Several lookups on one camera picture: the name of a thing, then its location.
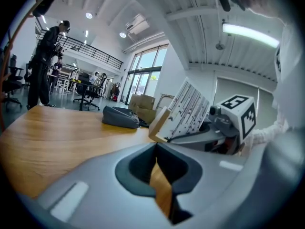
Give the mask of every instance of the air conditioner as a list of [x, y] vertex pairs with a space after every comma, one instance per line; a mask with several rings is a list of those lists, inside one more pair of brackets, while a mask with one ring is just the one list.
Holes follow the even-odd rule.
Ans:
[[126, 24], [126, 30], [133, 34], [139, 34], [147, 28], [149, 28], [149, 24], [141, 14], [135, 16], [131, 23]]

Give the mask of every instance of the fluorescent light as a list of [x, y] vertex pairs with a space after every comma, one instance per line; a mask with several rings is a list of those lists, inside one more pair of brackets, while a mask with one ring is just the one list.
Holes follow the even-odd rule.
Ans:
[[266, 34], [263, 34], [259, 31], [252, 30], [247, 27], [238, 26], [238, 25], [232, 25], [232, 24], [223, 24], [223, 32], [229, 33], [229, 34], [236, 34], [241, 36], [250, 37], [252, 39], [258, 40], [260, 42], [263, 42], [273, 48], [277, 48], [277, 46], [280, 44], [280, 42]]
[[93, 15], [92, 15], [91, 13], [86, 13], [86, 17], [87, 17], [88, 19], [92, 19]]
[[120, 32], [120, 37], [125, 38], [125, 37], [126, 37], [126, 34], [125, 34], [124, 32]]
[[44, 18], [44, 16], [42, 15], [41, 17], [42, 17], [43, 22], [46, 24], [47, 22], [46, 22], [46, 19]]

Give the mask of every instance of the cardboard box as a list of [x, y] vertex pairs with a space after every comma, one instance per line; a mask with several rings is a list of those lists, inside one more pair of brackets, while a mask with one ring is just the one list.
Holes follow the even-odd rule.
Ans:
[[131, 109], [133, 112], [136, 112], [137, 106], [139, 105], [139, 102], [140, 102], [140, 98], [141, 98], [141, 96], [133, 94], [130, 99], [128, 109]]
[[148, 124], [153, 122], [153, 120], [156, 117], [156, 111], [152, 110], [152, 109], [143, 109], [143, 108], [137, 107], [135, 113], [138, 115], [138, 117], [140, 119], [142, 119], [143, 121], [145, 121]]
[[153, 109], [154, 100], [154, 97], [142, 94], [138, 106], [143, 109]]

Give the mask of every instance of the person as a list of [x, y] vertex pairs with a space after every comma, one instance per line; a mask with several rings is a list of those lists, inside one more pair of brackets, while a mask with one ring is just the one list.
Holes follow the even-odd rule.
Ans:
[[54, 76], [50, 76], [49, 77], [49, 89], [50, 89], [50, 94], [53, 93], [53, 90], [54, 90], [54, 87], [57, 83], [57, 80], [58, 80], [58, 76], [59, 76], [59, 72], [61, 71], [62, 69], [62, 57], [58, 57], [58, 60], [57, 62], [54, 64], [54, 66], [51, 67], [51, 69], [53, 69], [52, 71], [52, 74], [51, 75], [54, 75]]
[[[77, 69], [75, 68], [71, 73], [70, 80], [76, 79], [76, 77], [77, 77]], [[73, 82], [69, 82], [68, 92], [72, 92], [72, 88], [73, 88], [74, 84], [75, 83], [73, 83]]]
[[[219, 0], [223, 10], [230, 11], [229, 0]], [[275, 54], [275, 72], [278, 85], [282, 83], [294, 67], [301, 64], [303, 44], [300, 41], [298, 29], [293, 20], [289, 18], [286, 8], [281, 5], [281, 0], [231, 0], [242, 10], [249, 11], [268, 18], [279, 19], [283, 25], [283, 34], [280, 47]], [[251, 148], [258, 144], [267, 144], [278, 134], [284, 133], [289, 128], [287, 120], [281, 111], [281, 106], [274, 102], [277, 108], [277, 119], [273, 125], [262, 129], [253, 130], [245, 139], [243, 152], [245, 156]]]
[[43, 105], [54, 107], [49, 104], [49, 85], [47, 81], [48, 66], [52, 62], [55, 54], [55, 43], [60, 32], [70, 31], [69, 21], [63, 21], [59, 26], [51, 27], [39, 42], [35, 55], [29, 65], [32, 69], [31, 82], [29, 88], [27, 109], [31, 109], [38, 103], [38, 98]]
[[89, 82], [93, 84], [98, 77], [99, 77], [99, 72], [97, 71], [93, 76], [90, 77]]

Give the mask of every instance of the floor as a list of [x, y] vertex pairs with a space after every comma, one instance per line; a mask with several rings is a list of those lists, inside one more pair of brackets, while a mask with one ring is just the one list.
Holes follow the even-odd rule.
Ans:
[[[11, 123], [13, 123], [19, 116], [24, 114], [27, 111], [27, 102], [28, 102], [28, 89], [22, 88], [18, 90], [13, 96], [13, 98], [18, 98], [18, 100], [22, 104], [22, 108], [20, 109], [18, 104], [9, 103], [8, 105], [8, 112], [6, 112], [5, 105], [3, 104], [2, 107], [2, 115], [4, 119], [5, 127], [7, 128]], [[56, 104], [56, 108], [63, 108], [63, 109], [74, 109], [79, 110], [80, 108], [80, 101], [75, 101], [73, 103], [73, 99], [81, 98], [77, 93], [71, 94], [59, 94], [59, 92], [53, 92], [50, 94], [50, 104]], [[103, 111], [105, 106], [116, 106], [121, 108], [127, 108], [126, 105], [123, 103], [116, 103], [113, 101], [106, 100], [104, 98], [94, 99], [93, 103], [100, 107], [100, 112]], [[83, 111], [88, 111], [88, 106], [83, 106]], [[98, 108], [91, 106], [91, 112], [98, 112]]]

